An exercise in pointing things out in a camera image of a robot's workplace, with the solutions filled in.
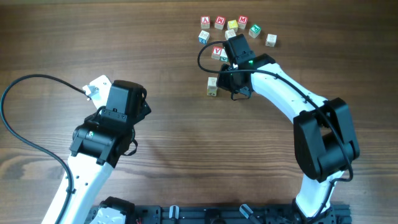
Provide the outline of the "plain block red side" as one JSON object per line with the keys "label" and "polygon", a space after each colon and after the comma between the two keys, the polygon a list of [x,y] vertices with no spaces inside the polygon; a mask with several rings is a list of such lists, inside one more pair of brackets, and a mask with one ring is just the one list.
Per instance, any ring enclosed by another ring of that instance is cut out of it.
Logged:
{"label": "plain block red side", "polygon": [[209,77],[208,78],[208,84],[207,87],[208,88],[217,88],[217,78],[216,77]]}

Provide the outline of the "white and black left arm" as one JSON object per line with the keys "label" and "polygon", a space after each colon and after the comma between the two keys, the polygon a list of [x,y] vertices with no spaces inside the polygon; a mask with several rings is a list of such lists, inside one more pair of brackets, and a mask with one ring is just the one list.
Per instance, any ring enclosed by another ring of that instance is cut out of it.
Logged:
{"label": "white and black left arm", "polygon": [[106,104],[85,118],[73,132],[71,154],[65,173],[43,223],[83,223],[100,189],[121,156],[131,156],[136,145],[135,124],[151,109],[146,89],[133,82],[116,80]]}

